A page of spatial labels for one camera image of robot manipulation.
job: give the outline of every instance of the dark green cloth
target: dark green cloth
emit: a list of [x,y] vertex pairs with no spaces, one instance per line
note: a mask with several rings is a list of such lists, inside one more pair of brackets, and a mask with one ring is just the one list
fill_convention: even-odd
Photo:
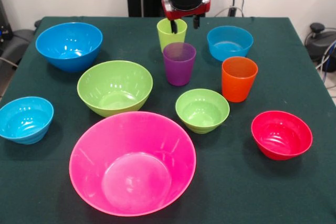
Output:
[[[186,42],[197,49],[193,76],[184,87],[165,79],[156,31],[159,18],[46,17],[37,36],[64,22],[87,22],[104,39],[95,64],[131,60],[153,76],[153,90],[141,108],[182,125],[197,153],[195,176],[186,192],[156,213],[135,217],[104,214],[86,204],[73,189],[68,172],[78,138],[102,117],[77,95],[82,73],[56,69],[28,47],[0,106],[27,95],[48,99],[55,117],[44,139],[31,146],[0,140],[0,223],[335,223],[336,108],[287,18],[202,18],[198,30],[188,23]],[[206,35],[214,27],[236,25],[254,37],[248,57],[259,73],[248,99],[230,103],[228,119],[198,135],[178,119],[175,101],[184,91],[220,92],[221,63],[208,52]],[[302,118],[313,132],[304,155],[283,162],[266,158],[250,125],[266,110],[284,110]]]

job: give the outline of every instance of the green bowl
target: green bowl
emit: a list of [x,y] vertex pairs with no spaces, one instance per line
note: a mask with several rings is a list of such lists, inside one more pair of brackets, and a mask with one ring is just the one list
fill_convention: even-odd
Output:
[[105,118],[139,110],[153,88],[153,78],[143,66],[124,60],[106,61],[79,78],[81,100]]
[[209,89],[192,89],[183,93],[177,99],[175,109],[183,123],[198,134],[217,128],[230,112],[226,99]]

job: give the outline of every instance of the plastic bowl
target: plastic bowl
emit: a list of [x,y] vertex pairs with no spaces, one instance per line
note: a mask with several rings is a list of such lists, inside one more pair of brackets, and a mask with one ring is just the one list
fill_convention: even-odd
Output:
[[306,152],[313,137],[307,124],[284,111],[266,111],[257,115],[251,125],[260,150],[274,160],[286,160]]
[[77,92],[97,114],[108,117],[139,110],[153,88],[153,78],[143,66],[124,60],[106,61],[80,77]]
[[19,144],[40,141],[49,129],[54,108],[40,97],[23,97],[0,109],[0,136]]
[[253,37],[236,26],[219,26],[207,35],[211,55],[220,61],[232,56],[246,56],[253,44]]
[[209,89],[192,89],[183,93],[177,99],[175,109],[183,123],[199,134],[217,128],[230,112],[226,99]]
[[66,72],[89,68],[103,40],[101,31],[87,23],[63,23],[48,28],[36,40],[36,49],[49,63]]
[[116,216],[165,208],[187,189],[196,169],[194,145],[174,121],[135,111],[110,116],[88,129],[70,156],[78,195]]

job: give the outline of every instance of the cup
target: cup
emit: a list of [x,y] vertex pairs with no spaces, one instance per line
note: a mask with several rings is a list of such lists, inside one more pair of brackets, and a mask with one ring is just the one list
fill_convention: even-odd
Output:
[[157,33],[159,34],[161,52],[166,45],[174,42],[184,42],[185,34],[187,31],[187,23],[181,19],[175,20],[177,25],[177,33],[172,33],[171,23],[167,18],[164,18],[156,25]]
[[230,102],[244,101],[258,73],[257,64],[245,57],[234,56],[222,63],[222,94]]
[[196,49],[184,42],[174,42],[163,49],[163,62],[167,81],[174,86],[183,86],[189,83]]

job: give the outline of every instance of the green cup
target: green cup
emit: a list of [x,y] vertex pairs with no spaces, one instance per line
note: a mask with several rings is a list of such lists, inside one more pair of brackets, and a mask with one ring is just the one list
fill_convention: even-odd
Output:
[[177,99],[175,109],[185,126],[198,134],[205,134],[217,128],[230,112],[226,99],[209,89],[184,92]]
[[184,42],[185,34],[187,31],[187,23],[181,19],[175,20],[177,25],[177,34],[172,33],[171,23],[167,18],[164,18],[156,25],[157,33],[159,34],[161,52],[165,46],[173,42]]
[[153,78],[148,70],[125,60],[97,64],[83,73],[77,84],[81,100],[105,118],[139,110],[152,88]]

